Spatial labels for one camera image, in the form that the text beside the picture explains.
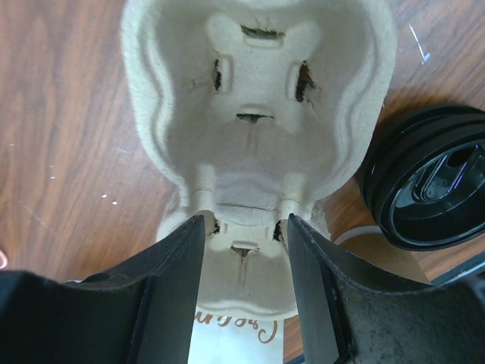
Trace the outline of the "beige pulp carrier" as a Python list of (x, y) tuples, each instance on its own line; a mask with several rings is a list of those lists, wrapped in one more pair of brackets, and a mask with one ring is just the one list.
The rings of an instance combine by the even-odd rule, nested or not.
[(128, 1), (121, 43), (141, 143), (178, 188), (165, 238), (205, 218), (197, 307), (297, 314), (286, 225), (368, 150), (394, 72), (387, 1)]

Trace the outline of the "cream paper gift bag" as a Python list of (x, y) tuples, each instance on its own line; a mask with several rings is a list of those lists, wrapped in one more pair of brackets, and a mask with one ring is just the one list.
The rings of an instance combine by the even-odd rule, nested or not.
[(189, 364), (283, 362), (284, 321), (216, 316), (198, 311), (194, 318)]

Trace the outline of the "black plastic cup lid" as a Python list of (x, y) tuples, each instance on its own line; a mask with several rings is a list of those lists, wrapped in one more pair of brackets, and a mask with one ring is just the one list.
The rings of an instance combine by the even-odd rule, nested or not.
[(484, 233), (484, 112), (416, 109), (387, 121), (361, 167), (366, 206), (392, 245), (445, 249)]

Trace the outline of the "brown paper coffee cup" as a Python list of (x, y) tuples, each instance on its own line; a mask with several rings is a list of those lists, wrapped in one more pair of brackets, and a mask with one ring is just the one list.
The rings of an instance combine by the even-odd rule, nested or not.
[(354, 227), (341, 234), (334, 243), (384, 271), (430, 284), (417, 259), (409, 251), (392, 245), (378, 226)]

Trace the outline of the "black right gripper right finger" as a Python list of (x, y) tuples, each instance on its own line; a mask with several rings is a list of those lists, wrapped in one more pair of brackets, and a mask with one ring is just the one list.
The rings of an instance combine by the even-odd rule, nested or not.
[(484, 276), (434, 286), (345, 251), (297, 215), (290, 268), (307, 363), (482, 363)]

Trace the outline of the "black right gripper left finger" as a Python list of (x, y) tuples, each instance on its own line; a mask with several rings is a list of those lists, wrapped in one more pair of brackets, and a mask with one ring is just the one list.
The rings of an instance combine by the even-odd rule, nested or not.
[(79, 283), (1, 273), (3, 363), (185, 363), (205, 220)]

